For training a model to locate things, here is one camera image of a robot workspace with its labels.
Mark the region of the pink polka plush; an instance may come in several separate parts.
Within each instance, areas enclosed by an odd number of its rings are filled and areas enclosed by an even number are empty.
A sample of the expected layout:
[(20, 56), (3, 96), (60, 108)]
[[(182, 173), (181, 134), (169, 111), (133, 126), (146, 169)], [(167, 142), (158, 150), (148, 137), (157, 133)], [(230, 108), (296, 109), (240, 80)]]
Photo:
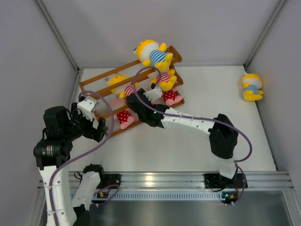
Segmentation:
[[(120, 108), (124, 105), (125, 100), (120, 98), (114, 99), (110, 102), (111, 108)], [(135, 121), (134, 116), (128, 111), (128, 109), (114, 114), (114, 119), (119, 121), (121, 129), (126, 129)]]
[(163, 91), (162, 98), (166, 105), (171, 106), (182, 101), (182, 96), (176, 93), (177, 90), (178, 88), (174, 87), (169, 91)]

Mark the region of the yellow plush blue stripes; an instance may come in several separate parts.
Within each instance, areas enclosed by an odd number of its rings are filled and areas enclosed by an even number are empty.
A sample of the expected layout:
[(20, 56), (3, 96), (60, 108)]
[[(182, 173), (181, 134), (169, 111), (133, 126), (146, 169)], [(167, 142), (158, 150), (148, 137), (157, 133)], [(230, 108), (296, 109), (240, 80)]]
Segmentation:
[(159, 69), (160, 72), (165, 72), (169, 69), (171, 61), (174, 57), (173, 53), (167, 52), (165, 43), (157, 43), (154, 40), (143, 40), (133, 50), (137, 59), (145, 66), (153, 66)]

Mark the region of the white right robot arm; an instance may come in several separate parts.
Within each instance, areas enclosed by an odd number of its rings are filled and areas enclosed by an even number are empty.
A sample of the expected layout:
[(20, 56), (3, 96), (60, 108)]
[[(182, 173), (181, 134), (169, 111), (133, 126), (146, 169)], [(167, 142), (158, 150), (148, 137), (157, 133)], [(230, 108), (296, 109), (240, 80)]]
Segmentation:
[(238, 168), (234, 163), (233, 152), (238, 142), (238, 133), (228, 117), (219, 114), (216, 118), (200, 120), (170, 106), (153, 104), (152, 101), (161, 95), (162, 90), (158, 86), (149, 91), (138, 89), (126, 97), (126, 104), (141, 122), (151, 127), (179, 129), (206, 138), (215, 156), (220, 183), (225, 187), (232, 186), (237, 180)]

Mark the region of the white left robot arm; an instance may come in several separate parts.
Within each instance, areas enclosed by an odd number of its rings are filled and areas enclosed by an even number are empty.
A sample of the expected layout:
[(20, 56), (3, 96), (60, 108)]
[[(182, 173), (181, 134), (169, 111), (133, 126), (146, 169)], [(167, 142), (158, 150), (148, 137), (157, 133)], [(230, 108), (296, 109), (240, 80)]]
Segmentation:
[(93, 110), (97, 101), (88, 99), (71, 105), (49, 108), (43, 115), (45, 128), (42, 139), (33, 150), (43, 179), (47, 202), (48, 226), (88, 226), (90, 203), (96, 188), (106, 184), (100, 164), (90, 164), (83, 170), (75, 197), (71, 197), (69, 183), (70, 152), (73, 141), (84, 136), (100, 142), (107, 132), (105, 119), (94, 128)]

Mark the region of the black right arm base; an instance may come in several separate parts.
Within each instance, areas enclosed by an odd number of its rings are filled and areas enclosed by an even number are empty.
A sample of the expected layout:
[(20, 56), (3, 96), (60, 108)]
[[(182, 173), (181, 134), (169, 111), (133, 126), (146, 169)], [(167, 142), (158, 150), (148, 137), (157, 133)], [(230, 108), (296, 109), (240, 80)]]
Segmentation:
[(242, 173), (238, 173), (233, 179), (221, 176), (219, 173), (206, 173), (204, 175), (205, 188), (212, 190), (243, 188), (245, 179)]

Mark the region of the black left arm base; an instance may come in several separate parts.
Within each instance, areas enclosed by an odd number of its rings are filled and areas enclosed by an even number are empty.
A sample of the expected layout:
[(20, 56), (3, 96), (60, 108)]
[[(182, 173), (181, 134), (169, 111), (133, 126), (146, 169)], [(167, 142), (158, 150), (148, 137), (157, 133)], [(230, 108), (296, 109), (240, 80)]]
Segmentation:
[(120, 185), (121, 174), (114, 174), (114, 173), (104, 174), (100, 176), (100, 179), (101, 181), (97, 186), (97, 189), (105, 188), (106, 186), (109, 185)]

